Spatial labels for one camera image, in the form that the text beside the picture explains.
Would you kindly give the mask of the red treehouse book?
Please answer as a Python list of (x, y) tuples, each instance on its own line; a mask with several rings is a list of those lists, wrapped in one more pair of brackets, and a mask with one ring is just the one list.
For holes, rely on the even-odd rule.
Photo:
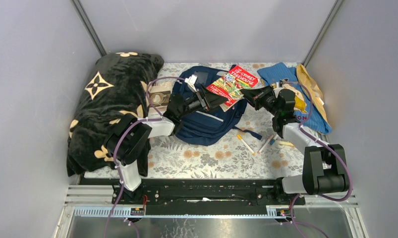
[(214, 94), (227, 98), (226, 102), (220, 104), (222, 110), (226, 112), (243, 98), (241, 89), (251, 89), (258, 82), (259, 79), (256, 76), (237, 65), (207, 86), (207, 89)]

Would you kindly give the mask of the navy blue backpack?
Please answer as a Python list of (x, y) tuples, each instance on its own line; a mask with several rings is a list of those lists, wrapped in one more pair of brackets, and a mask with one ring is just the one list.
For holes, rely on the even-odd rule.
[[(195, 74), (197, 76), (196, 87), (201, 84), (209, 86), (227, 72), (227, 70), (223, 69), (193, 66), (182, 72), (179, 77), (188, 78)], [(189, 114), (182, 118), (183, 126), (175, 136), (189, 144), (210, 146), (218, 142), (230, 130), (237, 129), (241, 132), (250, 133), (253, 137), (260, 140), (262, 135), (236, 126), (246, 107), (247, 101), (242, 99), (226, 112), (221, 107), (218, 107), (211, 112), (197, 111)]]

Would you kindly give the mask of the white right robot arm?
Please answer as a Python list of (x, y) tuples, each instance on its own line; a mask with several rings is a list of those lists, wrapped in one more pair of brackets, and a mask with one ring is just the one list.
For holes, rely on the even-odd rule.
[(304, 156), (301, 175), (280, 179), (281, 186), (273, 190), (273, 198), (286, 204), (293, 194), (321, 195), (352, 192), (352, 179), (345, 163), (344, 148), (315, 138), (305, 130), (294, 114), (306, 104), (288, 88), (266, 86), (242, 89), (244, 99), (255, 109), (264, 108), (273, 115), (272, 126), (277, 135), (292, 143)]

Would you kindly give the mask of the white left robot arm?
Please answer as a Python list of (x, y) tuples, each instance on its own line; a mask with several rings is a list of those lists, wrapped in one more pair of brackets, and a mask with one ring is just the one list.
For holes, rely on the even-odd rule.
[(185, 99), (182, 94), (170, 96), (167, 110), (157, 118), (139, 119), (125, 115), (104, 141), (125, 188), (123, 197), (131, 204), (142, 199), (137, 160), (149, 138), (174, 135), (182, 128), (185, 116), (199, 110), (211, 111), (227, 101), (227, 97), (212, 93), (201, 85), (189, 98)]

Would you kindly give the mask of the yellow snack bag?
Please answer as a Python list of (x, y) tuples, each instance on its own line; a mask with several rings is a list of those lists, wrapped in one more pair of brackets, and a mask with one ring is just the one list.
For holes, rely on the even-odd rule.
[(312, 97), (313, 104), (315, 105), (316, 109), (319, 111), (322, 117), (326, 117), (323, 93), (318, 87), (316, 81), (308, 74), (306, 68), (302, 64), (296, 67), (296, 76), (298, 82), (309, 90), (309, 94)]

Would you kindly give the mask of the yellow capped white marker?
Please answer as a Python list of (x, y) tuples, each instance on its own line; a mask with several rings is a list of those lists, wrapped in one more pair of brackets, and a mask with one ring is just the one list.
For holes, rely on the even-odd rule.
[(243, 138), (239, 134), (236, 137), (239, 139), (239, 141), (242, 142), (242, 144), (250, 151), (252, 155), (255, 155), (255, 151), (243, 140)]

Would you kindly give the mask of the blue capped white marker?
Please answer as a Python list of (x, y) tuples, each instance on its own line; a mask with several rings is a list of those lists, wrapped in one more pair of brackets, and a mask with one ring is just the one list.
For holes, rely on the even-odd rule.
[(278, 134), (275, 134), (275, 135), (273, 136), (273, 138), (270, 140), (269, 144), (270, 144), (270, 145), (273, 145), (274, 142), (277, 140), (278, 136), (279, 136)]

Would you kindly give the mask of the beige tape box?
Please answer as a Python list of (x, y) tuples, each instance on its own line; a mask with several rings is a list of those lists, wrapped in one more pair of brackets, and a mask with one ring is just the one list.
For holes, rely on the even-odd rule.
[(170, 101), (173, 83), (157, 82), (151, 86), (149, 95), (152, 104), (158, 109), (165, 109)]

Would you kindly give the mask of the orange capped white marker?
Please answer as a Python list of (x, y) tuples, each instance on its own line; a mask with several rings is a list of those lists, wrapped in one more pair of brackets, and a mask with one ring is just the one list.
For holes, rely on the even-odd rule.
[(269, 136), (269, 138), (264, 142), (264, 144), (257, 151), (257, 154), (260, 154), (263, 151), (263, 149), (270, 143), (270, 141), (273, 139), (273, 137), (274, 137), (273, 134), (271, 136)]

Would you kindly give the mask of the floral table mat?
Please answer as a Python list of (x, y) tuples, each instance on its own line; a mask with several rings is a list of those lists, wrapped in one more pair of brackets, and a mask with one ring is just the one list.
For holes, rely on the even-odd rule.
[[(247, 107), (237, 127), (262, 135), (258, 140), (250, 133), (233, 129), (211, 146), (191, 145), (177, 137), (155, 137), (150, 140), (148, 176), (164, 179), (273, 179), (299, 175), (303, 155), (294, 147), (267, 145), (257, 151), (273, 134), (271, 115)], [(250, 151), (236, 137), (255, 151)]]

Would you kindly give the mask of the blue pikachu cloth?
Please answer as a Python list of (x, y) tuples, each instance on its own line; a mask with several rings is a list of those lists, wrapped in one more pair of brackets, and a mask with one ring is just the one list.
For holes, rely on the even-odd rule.
[(313, 104), (309, 90), (298, 82), (296, 76), (296, 67), (288, 67), (284, 63), (277, 63), (270, 67), (257, 70), (257, 73), (267, 85), (274, 86), (276, 83), (287, 80), (293, 84), (287, 84), (285, 87), (296, 94), (299, 106), (294, 108), (294, 114), (304, 125), (321, 134), (330, 134), (333, 129), (328, 123), (327, 116), (322, 117)]

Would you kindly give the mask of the yellow highlighter pen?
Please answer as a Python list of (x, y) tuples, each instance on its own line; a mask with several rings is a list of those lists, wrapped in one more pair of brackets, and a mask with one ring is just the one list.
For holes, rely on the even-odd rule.
[(283, 145), (283, 146), (290, 146), (290, 147), (294, 147), (294, 145), (290, 142), (286, 142), (286, 141), (278, 141), (279, 145)]

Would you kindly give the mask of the black floral blanket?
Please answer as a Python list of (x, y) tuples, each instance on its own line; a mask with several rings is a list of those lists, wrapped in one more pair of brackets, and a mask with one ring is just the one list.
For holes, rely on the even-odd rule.
[(119, 52), (98, 59), (69, 127), (67, 175), (113, 167), (104, 141), (127, 114), (147, 114), (147, 85), (157, 78), (164, 59), (157, 54)]

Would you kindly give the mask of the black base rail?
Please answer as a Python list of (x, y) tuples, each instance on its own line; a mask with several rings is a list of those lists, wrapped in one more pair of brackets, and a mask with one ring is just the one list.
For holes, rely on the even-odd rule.
[(259, 216), (290, 207), (279, 179), (143, 179), (135, 191), (113, 185), (112, 203), (140, 205), (146, 215)]

